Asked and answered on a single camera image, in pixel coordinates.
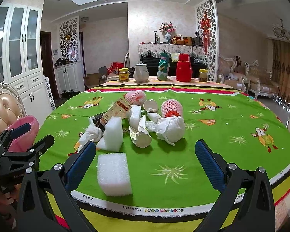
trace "pink flower bouquet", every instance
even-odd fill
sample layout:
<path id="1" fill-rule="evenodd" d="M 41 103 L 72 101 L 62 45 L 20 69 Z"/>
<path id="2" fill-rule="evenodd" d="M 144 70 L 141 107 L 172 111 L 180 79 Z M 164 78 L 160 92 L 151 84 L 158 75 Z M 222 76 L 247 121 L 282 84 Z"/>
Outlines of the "pink flower bouquet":
<path id="1" fill-rule="evenodd" d="M 161 24 L 161 27 L 159 29 L 160 32 L 174 32 L 176 30 L 176 26 L 173 26 L 172 22 L 167 23 L 164 22 L 163 24 Z"/>

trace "flower vase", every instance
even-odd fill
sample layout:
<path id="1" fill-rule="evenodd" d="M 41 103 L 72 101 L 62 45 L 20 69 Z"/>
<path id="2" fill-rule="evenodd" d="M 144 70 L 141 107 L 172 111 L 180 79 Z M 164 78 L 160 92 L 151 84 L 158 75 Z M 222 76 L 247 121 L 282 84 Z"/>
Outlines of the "flower vase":
<path id="1" fill-rule="evenodd" d="M 166 33 L 166 35 L 165 35 L 165 39 L 166 39 L 169 43 L 171 42 L 172 36 L 169 34 L 169 32 Z"/>

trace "jar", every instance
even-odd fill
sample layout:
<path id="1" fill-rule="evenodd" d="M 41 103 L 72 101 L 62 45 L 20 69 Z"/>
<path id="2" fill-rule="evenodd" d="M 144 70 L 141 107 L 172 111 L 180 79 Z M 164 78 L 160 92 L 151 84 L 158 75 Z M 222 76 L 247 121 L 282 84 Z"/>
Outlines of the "jar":
<path id="1" fill-rule="evenodd" d="M 121 68 L 119 69 L 119 81 L 120 82 L 128 82 L 130 80 L 129 78 L 129 70 L 128 68 Z"/>
<path id="2" fill-rule="evenodd" d="M 208 79 L 208 70 L 200 69 L 199 70 L 199 82 L 207 82 Z"/>

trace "red hanging decoration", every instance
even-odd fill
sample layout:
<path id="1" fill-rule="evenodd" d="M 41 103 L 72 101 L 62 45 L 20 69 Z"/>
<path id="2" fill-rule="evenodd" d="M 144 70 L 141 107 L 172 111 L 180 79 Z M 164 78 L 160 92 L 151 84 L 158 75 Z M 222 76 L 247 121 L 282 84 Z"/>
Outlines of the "red hanging decoration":
<path id="1" fill-rule="evenodd" d="M 201 29 L 203 30 L 203 46 L 204 53 L 207 55 L 208 47 L 209 47 L 209 28 L 211 27 L 211 22 L 207 17 L 207 11 L 204 11 L 203 19 L 200 21 Z"/>

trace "round dining table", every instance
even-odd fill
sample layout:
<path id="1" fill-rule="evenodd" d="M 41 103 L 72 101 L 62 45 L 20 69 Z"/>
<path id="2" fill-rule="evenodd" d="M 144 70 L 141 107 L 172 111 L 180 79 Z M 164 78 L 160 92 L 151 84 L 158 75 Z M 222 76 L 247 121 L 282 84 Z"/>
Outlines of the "round dining table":
<path id="1" fill-rule="evenodd" d="M 227 163 L 244 170 L 264 167 L 275 203 L 276 230 L 290 209 L 290 133 L 279 118 L 253 97 L 224 84 L 189 83 L 150 77 L 146 83 L 109 81 L 82 92 L 54 110 L 41 126 L 36 141 L 51 134 L 54 145 L 40 157 L 39 169 L 64 163 L 79 147 L 89 117 L 103 113 L 130 91 L 141 90 L 158 106 L 176 99 L 183 106 L 185 134 L 174 146 L 151 132 L 151 144 L 135 146 L 129 123 L 123 119 L 124 141 L 132 194 L 106 196 L 97 180 L 98 150 L 81 184 L 71 192 L 87 219 L 104 231 L 194 231 L 219 197 L 195 155 L 203 139 Z M 240 189 L 224 226 L 232 223 L 245 189 Z M 48 194 L 57 219 L 65 224 L 54 196 Z"/>

